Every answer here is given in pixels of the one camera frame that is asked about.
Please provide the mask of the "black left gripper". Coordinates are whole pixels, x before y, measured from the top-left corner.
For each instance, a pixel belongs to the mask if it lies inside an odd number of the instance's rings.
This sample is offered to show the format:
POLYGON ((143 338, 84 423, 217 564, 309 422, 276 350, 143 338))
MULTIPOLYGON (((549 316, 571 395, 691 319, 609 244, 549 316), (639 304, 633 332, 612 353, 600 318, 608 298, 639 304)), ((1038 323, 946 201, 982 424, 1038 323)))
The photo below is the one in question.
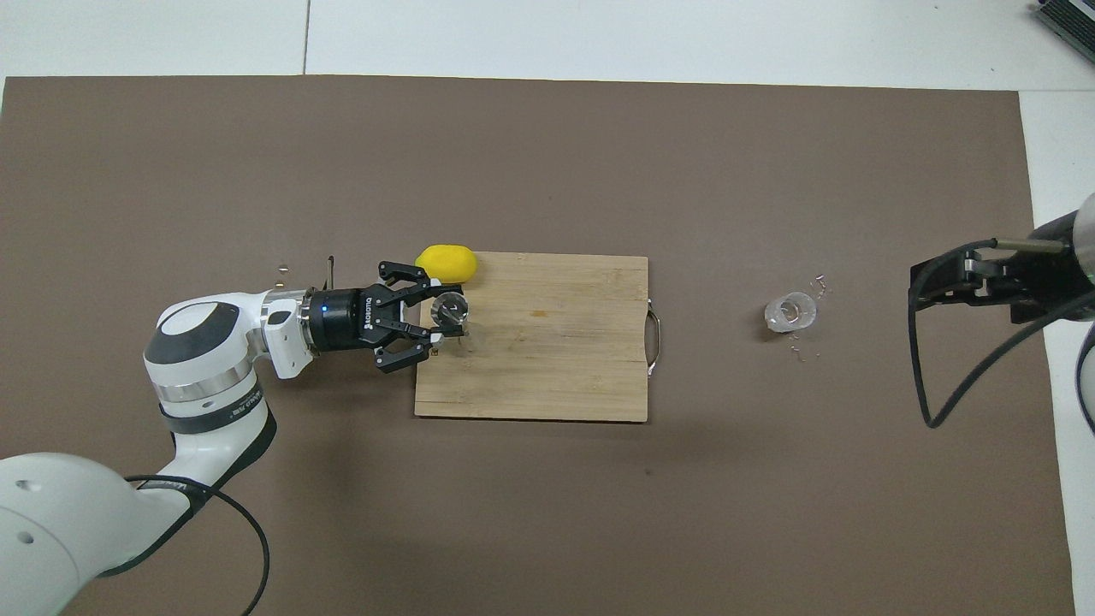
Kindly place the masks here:
POLYGON ((308 299, 308 329, 319 352, 373 351, 373 367, 384 374, 414 367, 427 360, 446 338, 466 335, 465 324, 424 328, 411 323, 376 323, 376 319, 403 321, 407 305, 443 293, 462 295, 462 284, 435 280, 426 269, 407 263, 380 261, 381 289, 334 289, 314 291, 308 299), (403 350, 390 350, 403 340, 403 350))

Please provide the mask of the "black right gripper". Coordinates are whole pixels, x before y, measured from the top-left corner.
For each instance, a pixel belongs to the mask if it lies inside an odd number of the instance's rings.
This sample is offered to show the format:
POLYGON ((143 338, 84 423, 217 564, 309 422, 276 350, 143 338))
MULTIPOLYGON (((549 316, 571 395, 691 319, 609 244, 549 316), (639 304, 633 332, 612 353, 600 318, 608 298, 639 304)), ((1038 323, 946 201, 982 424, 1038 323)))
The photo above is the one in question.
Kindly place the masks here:
POLYGON ((954 249, 909 269, 909 297, 914 305, 963 303, 975 289, 986 300, 1015 300, 1010 322, 1031 323, 1083 295, 1083 269, 1073 248, 1075 214, 1060 216, 1033 230, 1029 240, 1063 243, 1060 252, 1016 251, 1007 258, 986 260, 980 251, 954 249))

